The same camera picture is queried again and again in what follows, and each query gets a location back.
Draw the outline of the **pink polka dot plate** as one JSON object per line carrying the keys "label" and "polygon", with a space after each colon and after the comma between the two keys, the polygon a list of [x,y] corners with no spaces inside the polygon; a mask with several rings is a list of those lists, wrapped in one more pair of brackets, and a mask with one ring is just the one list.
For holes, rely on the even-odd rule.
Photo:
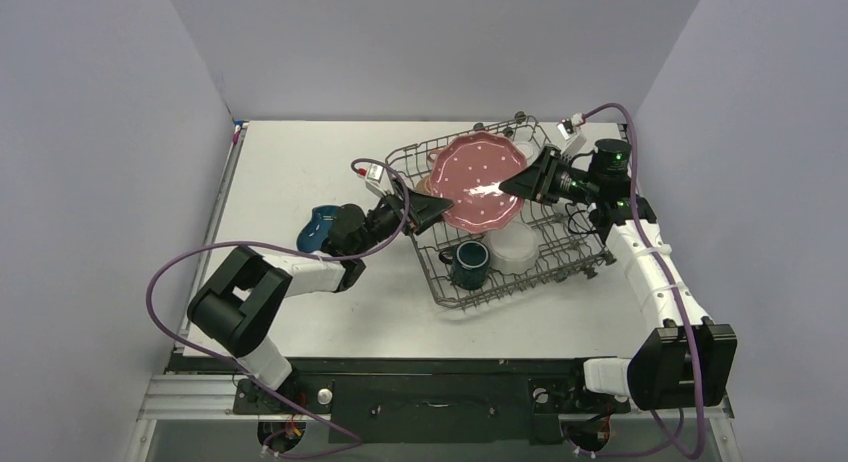
{"label": "pink polka dot plate", "polygon": [[430,172],[431,195],[450,199],[444,222],[470,234],[504,228],[523,208],[521,198],[498,185],[527,168],[508,138],[488,132],[461,135],[441,150]]}

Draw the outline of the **dark green mug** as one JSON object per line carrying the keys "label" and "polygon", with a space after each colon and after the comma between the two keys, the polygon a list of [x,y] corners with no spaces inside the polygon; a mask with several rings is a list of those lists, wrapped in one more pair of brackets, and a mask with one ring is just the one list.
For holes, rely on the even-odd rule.
{"label": "dark green mug", "polygon": [[450,267],[450,280],[454,286],[473,291],[485,284],[491,256],[482,242],[468,240],[442,250],[439,260]]}

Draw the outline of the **blue leaf-shaped plate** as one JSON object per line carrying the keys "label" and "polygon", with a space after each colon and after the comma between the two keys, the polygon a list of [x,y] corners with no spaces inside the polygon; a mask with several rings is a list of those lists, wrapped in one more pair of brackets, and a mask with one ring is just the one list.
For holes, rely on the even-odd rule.
{"label": "blue leaf-shaped plate", "polygon": [[337,205],[321,205],[311,210],[309,221],[298,233],[296,238],[297,250],[314,253],[322,250],[340,207]]}

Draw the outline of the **small orange cup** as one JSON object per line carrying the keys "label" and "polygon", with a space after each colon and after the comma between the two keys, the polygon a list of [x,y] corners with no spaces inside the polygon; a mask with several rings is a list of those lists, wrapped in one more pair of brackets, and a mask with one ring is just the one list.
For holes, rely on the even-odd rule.
{"label": "small orange cup", "polygon": [[433,151],[430,151],[427,154],[427,156],[426,156],[427,165],[430,169],[433,169],[435,167],[440,154],[441,154],[441,150],[433,150]]}

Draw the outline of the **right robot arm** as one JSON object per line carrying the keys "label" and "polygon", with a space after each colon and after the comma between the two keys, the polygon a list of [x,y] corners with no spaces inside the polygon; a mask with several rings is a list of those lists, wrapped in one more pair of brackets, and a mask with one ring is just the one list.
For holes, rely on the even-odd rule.
{"label": "right robot arm", "polygon": [[589,207],[589,220],[622,263],[649,334],[629,358],[593,358],[564,382],[566,400],[588,409],[603,394],[627,397],[641,410],[719,405],[726,394],[737,336],[696,301],[672,261],[657,216],[638,195],[636,149],[621,139],[595,144],[586,169],[546,146],[502,192],[551,205],[562,199]]}

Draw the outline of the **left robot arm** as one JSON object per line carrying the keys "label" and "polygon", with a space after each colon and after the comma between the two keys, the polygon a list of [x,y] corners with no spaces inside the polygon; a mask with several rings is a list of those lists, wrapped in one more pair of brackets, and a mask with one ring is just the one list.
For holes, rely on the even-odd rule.
{"label": "left robot arm", "polygon": [[369,211],[340,206],[316,255],[272,257],[238,245],[189,303],[189,321],[262,382],[259,398],[272,411],[291,409],[299,388],[295,368],[268,336],[283,300],[349,289],[366,268],[364,253],[393,236],[421,234],[454,205],[415,191],[409,196],[384,195]]}

